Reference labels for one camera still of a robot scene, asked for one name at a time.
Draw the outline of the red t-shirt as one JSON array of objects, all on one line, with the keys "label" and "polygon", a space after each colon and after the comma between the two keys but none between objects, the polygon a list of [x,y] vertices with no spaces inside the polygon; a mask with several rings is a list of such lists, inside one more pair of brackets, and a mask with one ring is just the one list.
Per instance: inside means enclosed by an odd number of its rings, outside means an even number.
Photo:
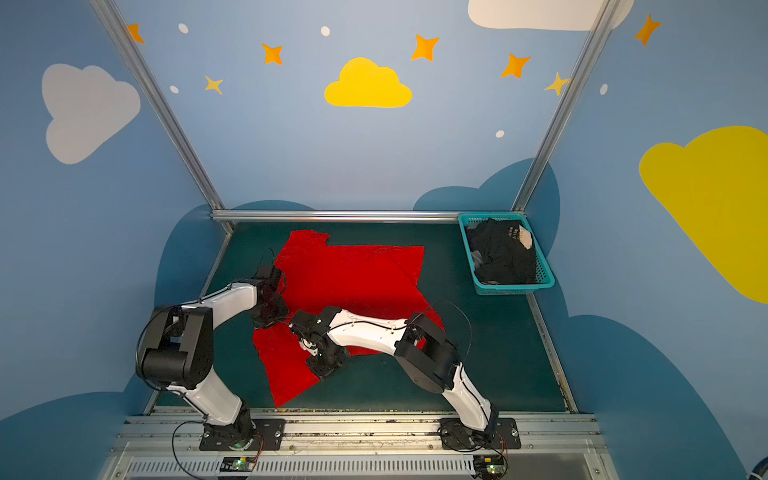
[{"label": "red t-shirt", "polygon": [[[338,307],[363,316],[397,320],[423,312],[440,328],[439,314],[418,289],[424,260],[422,246],[330,246],[329,235],[314,230],[290,234],[275,265],[284,274],[280,282],[289,314],[320,314]],[[253,333],[253,343],[265,365],[276,406],[320,382],[306,365],[310,353],[285,319]]]}]

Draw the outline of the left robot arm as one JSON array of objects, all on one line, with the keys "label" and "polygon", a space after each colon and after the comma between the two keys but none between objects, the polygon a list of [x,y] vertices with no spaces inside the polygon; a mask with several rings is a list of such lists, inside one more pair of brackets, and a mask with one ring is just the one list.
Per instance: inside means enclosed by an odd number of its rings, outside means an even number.
[{"label": "left robot arm", "polygon": [[259,268],[249,279],[236,280],[197,300],[153,310],[137,342],[137,376],[149,386],[168,391],[202,416],[200,448],[247,451],[258,434],[246,402],[234,394],[214,369],[214,331],[242,313],[257,329],[285,320],[282,272],[274,265]]}]

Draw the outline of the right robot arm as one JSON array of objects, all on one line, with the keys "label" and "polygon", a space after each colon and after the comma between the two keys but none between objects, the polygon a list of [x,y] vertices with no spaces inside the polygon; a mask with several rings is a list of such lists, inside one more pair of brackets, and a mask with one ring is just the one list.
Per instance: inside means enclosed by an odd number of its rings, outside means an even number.
[{"label": "right robot arm", "polygon": [[455,342],[425,314],[387,320],[328,307],[319,315],[297,312],[289,329],[309,352],[306,364],[316,377],[341,367],[351,347],[387,354],[414,384],[442,395],[465,429],[486,438],[495,434],[498,409],[469,378]]}]

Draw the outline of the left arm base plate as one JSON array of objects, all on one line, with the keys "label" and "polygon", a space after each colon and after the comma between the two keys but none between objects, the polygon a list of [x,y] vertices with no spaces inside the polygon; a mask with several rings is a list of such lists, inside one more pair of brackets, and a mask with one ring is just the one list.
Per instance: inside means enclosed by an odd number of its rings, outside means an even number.
[{"label": "left arm base plate", "polygon": [[256,418],[248,423],[203,425],[201,451],[250,452],[277,451],[281,447],[286,421],[281,418]]}]

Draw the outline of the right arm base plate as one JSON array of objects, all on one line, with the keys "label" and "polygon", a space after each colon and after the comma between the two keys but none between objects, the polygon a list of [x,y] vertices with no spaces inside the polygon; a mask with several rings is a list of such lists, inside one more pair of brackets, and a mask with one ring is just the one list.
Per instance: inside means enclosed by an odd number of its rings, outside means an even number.
[{"label": "right arm base plate", "polygon": [[470,429],[458,418],[443,418],[439,420],[437,434],[443,449],[464,453],[482,449],[518,450],[522,447],[517,423],[512,418],[498,419],[490,432]]}]

